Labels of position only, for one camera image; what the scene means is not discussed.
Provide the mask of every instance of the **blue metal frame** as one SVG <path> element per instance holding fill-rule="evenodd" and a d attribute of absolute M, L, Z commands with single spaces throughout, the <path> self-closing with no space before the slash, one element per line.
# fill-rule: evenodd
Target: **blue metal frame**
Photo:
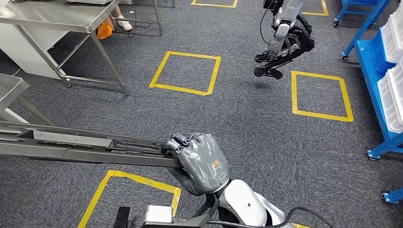
<path fill-rule="evenodd" d="M 381 197 L 388 203 L 398 204 L 399 201 L 403 200 L 403 189 L 382 192 Z"/>
<path fill-rule="evenodd" d="M 368 6 L 368 7 L 374 7 L 377 3 L 377 1 L 369 1 L 369 0 L 341 0 L 343 7 L 341 8 L 339 14 L 337 15 L 337 17 L 335 18 L 335 21 L 339 22 L 341 21 L 341 18 L 343 17 L 343 15 L 345 13 L 350 13 L 350 14 L 359 14 L 359 15 L 368 15 L 371 12 L 367 12 L 367 11 L 351 11 L 348 10 L 349 6 Z M 380 16 L 380 14 L 378 14 L 374 20 L 372 20 L 371 24 L 374 24 L 376 22 L 376 20 L 378 20 L 378 17 Z"/>
<path fill-rule="evenodd" d="M 357 34 L 351 40 L 350 44 L 347 46 L 347 48 L 341 53 L 343 58 L 347 58 L 348 55 L 350 54 L 351 50 L 354 47 L 354 41 L 356 39 L 360 39 L 361 36 L 364 34 L 368 26 L 372 24 L 373 21 L 375 21 L 379 15 L 381 14 L 382 10 L 386 8 L 386 6 L 389 4 L 390 0 L 379 0 L 378 3 L 374 6 L 374 9 L 371 11 L 369 16 L 366 18 L 364 24 L 361 26 L 361 28 L 358 30 Z"/>
<path fill-rule="evenodd" d="M 383 75 L 375 72 L 371 41 L 356 39 L 354 40 L 354 47 L 363 71 L 364 80 L 374 106 L 376 117 L 378 118 L 378 122 L 385 139 L 385 142 L 372 148 L 371 150 L 367 150 L 368 157 L 372 159 L 380 159 L 381 156 L 387 152 L 403 153 L 403 149 L 398 148 L 399 145 L 403 144 L 403 133 L 396 134 L 390 132 L 386 125 L 384 110 L 382 108 L 377 83 L 378 80 L 383 77 Z"/>
<path fill-rule="evenodd" d="M 383 143 L 372 148 L 371 150 L 367 150 L 367 155 L 370 160 L 380 159 L 381 156 L 387 152 L 403 153 L 403 148 L 399 147 L 403 144 L 403 133 L 396 134 L 390 132 L 386 125 L 384 110 L 382 108 L 377 83 L 378 80 L 383 77 L 383 75 L 380 75 L 375 71 L 375 66 L 373 64 L 373 46 L 369 40 L 359 40 L 371 21 L 377 17 L 377 15 L 389 3 L 389 1 L 390 0 L 380 0 L 377 3 L 377 5 L 374 7 L 374 10 L 370 13 L 362 27 L 357 32 L 354 39 L 348 45 L 347 49 L 342 53 L 343 59 L 345 59 L 350 54 L 351 50 L 355 48 L 364 75 L 365 84 L 368 88 L 382 134 L 384 135 L 385 141 Z M 403 200 L 403 188 L 391 192 L 383 191 L 381 193 L 381 198 L 386 202 L 397 204 L 399 201 Z"/>

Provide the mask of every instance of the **white sneaker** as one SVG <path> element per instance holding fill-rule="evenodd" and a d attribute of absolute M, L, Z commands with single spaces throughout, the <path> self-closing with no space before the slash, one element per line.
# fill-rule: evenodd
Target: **white sneaker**
<path fill-rule="evenodd" d="M 133 26 L 128 21 L 119 20 L 118 23 L 120 26 L 123 27 L 125 31 L 130 32 L 131 30 L 133 30 Z"/>

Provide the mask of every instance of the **metal table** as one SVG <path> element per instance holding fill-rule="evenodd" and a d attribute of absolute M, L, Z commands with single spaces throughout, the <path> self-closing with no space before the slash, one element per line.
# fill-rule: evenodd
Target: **metal table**
<path fill-rule="evenodd" d="M 11 103 L 17 100 L 20 105 L 31 111 L 39 119 L 48 125 L 56 126 L 55 122 L 21 96 L 28 86 L 28 83 L 20 77 L 0 74 L 0 112 L 5 111 Z"/>
<path fill-rule="evenodd" d="M 67 86 L 71 86 L 70 79 L 119 85 L 125 95 L 129 92 L 117 73 L 114 65 L 106 54 L 104 48 L 96 37 L 96 28 L 111 14 L 120 0 L 113 0 L 105 5 L 70 4 L 66 0 L 53 1 L 26 1 L 22 3 L 9 3 L 0 8 L 0 23 L 15 25 L 21 35 L 32 45 L 32 47 L 44 58 L 46 63 L 55 71 L 57 76 Z M 37 27 L 42 29 L 65 30 L 72 32 L 87 33 L 71 51 L 70 54 L 60 63 L 54 64 L 45 54 L 40 46 L 30 37 L 23 26 Z M 62 74 L 59 70 L 77 49 L 89 38 L 95 42 L 102 56 L 112 70 L 115 81 L 99 80 L 87 77 L 77 77 Z"/>

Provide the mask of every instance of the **yellow floor tape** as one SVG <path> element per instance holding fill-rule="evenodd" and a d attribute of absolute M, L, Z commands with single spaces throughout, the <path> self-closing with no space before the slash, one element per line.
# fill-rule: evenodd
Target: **yellow floor tape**
<path fill-rule="evenodd" d="M 329 12 L 327 11 L 327 6 L 325 0 L 320 0 L 322 4 L 323 13 L 312 13 L 312 12 L 302 12 L 304 15 L 313 15 L 313 16 L 329 16 Z"/>
<path fill-rule="evenodd" d="M 329 115 L 329 114 L 322 114 L 322 113 L 314 113 L 314 112 L 307 112 L 298 110 L 297 104 L 297 75 L 300 76 L 308 76 L 308 77 L 319 77 L 324 79 L 336 80 L 339 81 L 341 93 L 343 96 L 343 102 L 345 107 L 345 112 L 347 116 L 338 116 L 338 115 Z M 319 75 L 313 74 L 308 72 L 300 72 L 300 71 L 291 71 L 291 103 L 292 103 L 292 113 L 298 115 L 306 115 L 311 117 L 329 119 L 329 120 L 337 120 L 337 121 L 344 121 L 344 122 L 352 122 L 354 120 L 353 111 L 351 110 L 350 100 L 348 99 L 347 89 L 344 84 L 344 79 L 336 76 L 329 76 L 329 75 Z"/>
<path fill-rule="evenodd" d="M 172 86 L 172 85 L 163 85 L 163 84 L 158 84 L 156 83 L 158 80 L 158 77 L 160 76 L 163 67 L 168 60 L 169 56 L 171 55 L 177 55 L 177 56 L 186 56 L 186 57 L 196 57 L 196 58 L 208 58 L 208 59 L 214 59 L 215 64 L 214 64 L 214 69 L 213 73 L 211 75 L 210 79 L 210 84 L 209 88 L 207 89 L 207 92 L 205 91 L 199 91 L 199 90 L 194 90 L 194 89 L 188 89 L 188 88 L 183 88 L 183 87 L 178 87 L 178 86 Z M 215 79 L 217 77 L 218 73 L 218 67 L 220 66 L 220 61 L 221 57 L 220 56 L 206 56 L 206 55 L 199 55 L 199 54 L 192 54 L 192 53 L 184 53 L 184 52 L 176 52 L 176 51 L 167 51 L 160 66 L 158 67 L 157 71 L 155 72 L 155 75 L 153 79 L 150 82 L 150 85 L 148 87 L 150 88 L 161 88 L 161 89 L 170 89 L 170 90 L 175 90 L 175 91 L 180 91 L 180 92 L 186 92 L 186 93 L 191 93 L 191 94 L 197 94 L 197 95 L 209 95 L 213 93 L 214 89 L 214 84 L 215 84 Z"/>
<path fill-rule="evenodd" d="M 300 224 L 296 224 L 296 223 L 291 223 L 293 226 L 295 226 L 296 228 L 311 228 L 311 227 L 306 227 L 306 226 L 302 226 Z"/>
<path fill-rule="evenodd" d="M 99 200 L 99 197 L 101 197 L 101 194 L 104 191 L 104 188 L 105 188 L 106 184 L 108 183 L 110 177 L 126 177 L 137 183 L 148 185 L 153 188 L 161 189 L 161 190 L 172 193 L 173 194 L 172 202 L 171 202 L 172 216 L 173 217 L 175 216 L 176 210 L 178 208 L 179 198 L 181 197 L 180 188 L 177 188 L 177 187 L 165 184 L 165 183 L 157 182 L 157 181 L 145 178 L 145 177 L 137 176 L 134 174 L 130 174 L 130 173 L 122 172 L 122 171 L 108 170 L 108 173 L 106 174 L 104 179 L 101 181 L 101 183 L 99 183 L 98 189 L 95 191 L 95 194 L 91 199 L 91 202 L 89 203 L 83 217 L 81 218 L 80 223 L 78 224 L 78 228 L 84 228 L 86 226 L 86 224 L 89 220 L 89 217 L 91 216 L 91 213 L 94 210 L 95 205 Z"/>
<path fill-rule="evenodd" d="M 224 7 L 224 8 L 235 8 L 237 7 L 238 0 L 234 0 L 232 5 L 219 5 L 219 4 L 203 4 L 203 3 L 197 3 L 197 0 L 193 0 L 191 2 L 191 5 L 193 6 L 215 6 L 215 7 Z"/>

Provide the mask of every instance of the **white plastic bin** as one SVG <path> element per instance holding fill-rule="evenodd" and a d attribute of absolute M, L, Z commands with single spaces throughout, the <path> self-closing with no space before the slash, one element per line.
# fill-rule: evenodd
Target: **white plastic bin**
<path fill-rule="evenodd" d="M 392 99 L 397 109 L 399 122 L 403 124 L 403 58 L 399 63 L 390 69 L 388 74 L 390 87 L 392 90 Z"/>
<path fill-rule="evenodd" d="M 397 117 L 397 109 L 395 108 L 392 98 L 393 92 L 388 81 L 389 73 L 390 69 L 386 72 L 386 75 L 378 81 L 379 94 L 381 95 L 382 108 L 384 110 L 388 130 L 394 133 L 401 133 L 403 132 L 403 124 L 399 122 L 399 118 Z"/>
<path fill-rule="evenodd" d="M 395 47 L 394 37 L 391 29 L 390 17 L 389 21 L 381 27 L 382 43 L 384 44 L 386 61 L 390 63 L 399 62 L 403 56 L 403 50 L 399 50 Z"/>
<path fill-rule="evenodd" d="M 398 52 L 403 52 L 403 13 L 395 12 L 388 19 L 392 31 L 394 47 Z"/>

